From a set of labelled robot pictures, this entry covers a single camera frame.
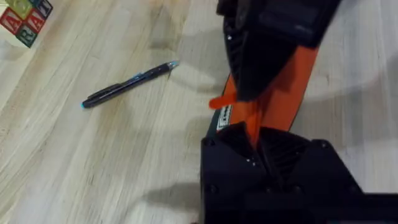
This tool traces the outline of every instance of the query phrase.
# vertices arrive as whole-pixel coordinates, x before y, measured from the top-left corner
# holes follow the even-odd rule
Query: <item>orange plastic part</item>
[[[259,130],[265,126],[288,131],[304,97],[318,49],[298,47],[296,53],[264,93],[252,102],[237,102],[232,76],[229,76],[224,95],[212,99],[210,108],[220,109],[233,105],[230,124],[246,122],[247,133],[253,146]]]

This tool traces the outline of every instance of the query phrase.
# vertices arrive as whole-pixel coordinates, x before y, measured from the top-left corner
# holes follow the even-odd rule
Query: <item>alphabet block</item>
[[[36,7],[40,0],[29,0],[33,7]]]
[[[6,8],[3,15],[0,17],[0,24],[14,35],[17,34],[22,23],[22,19],[9,7]]]
[[[41,16],[37,9],[32,9],[29,15],[26,17],[25,23],[31,28],[36,34],[42,29],[45,19]]]
[[[47,0],[38,0],[36,8],[40,11],[44,19],[47,19],[52,11],[52,5]]]
[[[33,8],[29,0],[6,0],[9,7],[18,14],[19,17],[25,19],[30,10]]]
[[[33,42],[37,37],[37,34],[29,28],[29,26],[23,24],[22,27],[19,29],[16,37],[26,45],[26,47],[31,47]]]

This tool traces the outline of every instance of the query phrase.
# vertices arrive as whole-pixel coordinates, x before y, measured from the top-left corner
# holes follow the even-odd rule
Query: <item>black pen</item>
[[[145,73],[139,73],[123,83],[117,83],[109,87],[106,87],[105,89],[100,90],[87,97],[87,100],[81,103],[81,107],[92,108],[101,103],[104,103],[105,101],[108,101],[114,98],[115,96],[119,96],[120,94],[130,90],[131,88],[134,88],[135,86],[138,86],[146,81],[158,77],[161,74],[171,71],[179,64],[180,64],[179,61],[164,63],[162,65],[159,65],[158,67],[146,71]]]

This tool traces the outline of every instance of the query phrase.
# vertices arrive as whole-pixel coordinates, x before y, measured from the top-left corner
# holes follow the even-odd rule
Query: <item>black device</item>
[[[256,149],[244,123],[202,140],[205,224],[398,221],[398,195],[366,194],[325,140],[262,128]]]
[[[219,0],[239,101],[257,98],[297,46],[318,47],[341,0]]]
[[[317,47],[339,4],[219,0],[238,100],[256,99],[297,46]],[[216,133],[219,115],[201,142],[204,224],[398,222],[398,195],[364,193],[328,141],[262,128],[252,147],[244,123]]]

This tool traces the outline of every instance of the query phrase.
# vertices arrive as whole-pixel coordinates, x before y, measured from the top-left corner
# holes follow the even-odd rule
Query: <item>sticker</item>
[[[218,117],[217,131],[229,126],[229,119],[231,118],[232,105],[225,106],[220,111],[220,116]]]

